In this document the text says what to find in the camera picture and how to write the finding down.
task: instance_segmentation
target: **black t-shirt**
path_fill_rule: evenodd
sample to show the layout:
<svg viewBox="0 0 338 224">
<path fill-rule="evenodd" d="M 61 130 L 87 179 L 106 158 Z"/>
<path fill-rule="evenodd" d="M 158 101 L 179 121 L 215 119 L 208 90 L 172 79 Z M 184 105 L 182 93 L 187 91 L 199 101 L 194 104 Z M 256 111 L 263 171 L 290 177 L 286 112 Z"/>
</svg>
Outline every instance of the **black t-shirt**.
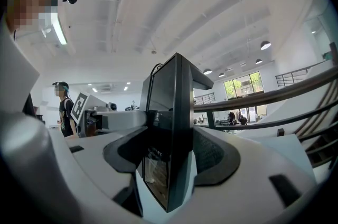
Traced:
<svg viewBox="0 0 338 224">
<path fill-rule="evenodd" d="M 73 135 L 73 131 L 69 122 L 69 119 L 72 118 L 70 113 L 72 111 L 73 106 L 74 104 L 72 100 L 70 99 L 67 100 L 67 98 L 60 102 L 59 112 L 60 112 L 61 131 L 65 137 Z"/>
</svg>

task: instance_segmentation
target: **railing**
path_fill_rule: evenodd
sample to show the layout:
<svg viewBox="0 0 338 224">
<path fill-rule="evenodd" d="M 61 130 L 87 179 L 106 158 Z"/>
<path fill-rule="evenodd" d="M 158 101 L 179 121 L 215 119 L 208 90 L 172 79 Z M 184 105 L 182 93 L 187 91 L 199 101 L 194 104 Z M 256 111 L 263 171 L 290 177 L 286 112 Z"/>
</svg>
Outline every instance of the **railing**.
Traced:
<svg viewBox="0 0 338 224">
<path fill-rule="evenodd" d="M 322 165 L 328 161 L 333 162 L 337 158 L 338 152 L 338 114 L 336 114 L 331 124 L 320 130 L 316 130 L 330 109 L 338 105 L 338 52 L 334 43 L 330 44 L 334 67 L 326 70 L 314 77 L 305 79 L 300 82 L 294 82 L 291 86 L 285 86 L 284 88 L 276 91 L 266 92 L 260 95 L 254 95 L 245 98 L 233 99 L 223 102 L 216 102 L 205 105 L 195 105 L 194 112 L 201 113 L 206 112 L 208 117 L 208 128 L 216 130 L 244 130 L 244 129 L 259 129 L 274 127 L 279 125 L 290 124 L 303 119 L 306 119 L 302 125 L 294 131 L 297 134 L 300 142 L 318 138 L 313 144 L 306 150 L 311 164 L 313 167 Z M 279 102 L 285 99 L 293 98 L 309 91 L 315 90 L 323 85 L 329 84 L 323 98 L 318 103 L 317 107 L 307 113 L 300 114 L 298 116 L 278 120 L 274 122 L 252 124 L 252 125 L 234 125 L 234 126 L 219 126 L 215 125 L 214 111 L 229 111 L 233 109 L 240 109 L 246 107 L 260 106 Z"/>
<path fill-rule="evenodd" d="M 211 94 L 201 95 L 194 98 L 194 105 L 204 105 L 216 102 L 215 95 Z"/>
<path fill-rule="evenodd" d="M 321 64 L 323 62 L 320 63 L 316 63 L 314 65 L 308 66 L 308 67 L 304 67 L 304 68 L 300 68 L 298 70 L 294 70 L 291 72 L 287 72 L 284 74 L 279 74 L 276 76 L 276 80 L 277 80 L 277 84 L 279 87 L 285 87 L 285 86 L 290 86 L 292 84 L 298 83 L 302 80 L 304 80 L 305 76 L 308 73 L 308 70 L 310 68 L 312 68 L 313 66 L 316 66 L 318 64 Z"/>
</svg>

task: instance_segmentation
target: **black screen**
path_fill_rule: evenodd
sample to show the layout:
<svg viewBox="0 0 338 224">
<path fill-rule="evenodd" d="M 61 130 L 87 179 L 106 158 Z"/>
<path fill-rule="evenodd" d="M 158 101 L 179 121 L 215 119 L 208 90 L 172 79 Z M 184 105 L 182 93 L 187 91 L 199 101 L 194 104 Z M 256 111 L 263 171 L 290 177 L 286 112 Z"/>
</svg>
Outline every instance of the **black screen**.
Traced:
<svg viewBox="0 0 338 224">
<path fill-rule="evenodd" d="M 167 209 L 175 95 L 175 58 L 155 74 L 149 100 L 153 113 L 151 141 L 145 157 L 144 180 L 160 204 Z"/>
</svg>

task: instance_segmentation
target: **person's neck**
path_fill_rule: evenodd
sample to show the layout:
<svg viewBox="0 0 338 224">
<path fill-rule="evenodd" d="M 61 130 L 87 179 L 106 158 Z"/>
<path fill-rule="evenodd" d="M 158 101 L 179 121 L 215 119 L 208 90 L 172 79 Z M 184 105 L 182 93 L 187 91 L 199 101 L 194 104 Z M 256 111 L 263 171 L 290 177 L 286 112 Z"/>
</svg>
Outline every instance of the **person's neck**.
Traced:
<svg viewBox="0 0 338 224">
<path fill-rule="evenodd" d="M 59 96 L 59 97 L 60 97 L 60 102 L 62 102 L 66 99 L 66 96 Z"/>
</svg>

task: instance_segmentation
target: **black monitor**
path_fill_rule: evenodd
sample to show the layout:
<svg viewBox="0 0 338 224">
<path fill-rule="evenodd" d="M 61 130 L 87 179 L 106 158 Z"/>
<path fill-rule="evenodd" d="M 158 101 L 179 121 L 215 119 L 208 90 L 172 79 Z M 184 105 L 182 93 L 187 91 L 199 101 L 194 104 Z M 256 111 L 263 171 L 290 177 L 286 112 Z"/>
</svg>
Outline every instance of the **black monitor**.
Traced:
<svg viewBox="0 0 338 224">
<path fill-rule="evenodd" d="M 150 82 L 146 109 L 149 146 L 143 159 L 143 180 L 167 212 L 182 205 L 187 191 L 193 145 L 193 87 L 205 83 L 201 75 L 177 53 Z M 205 86 L 212 88 L 213 82 L 209 78 L 206 81 Z"/>
</svg>

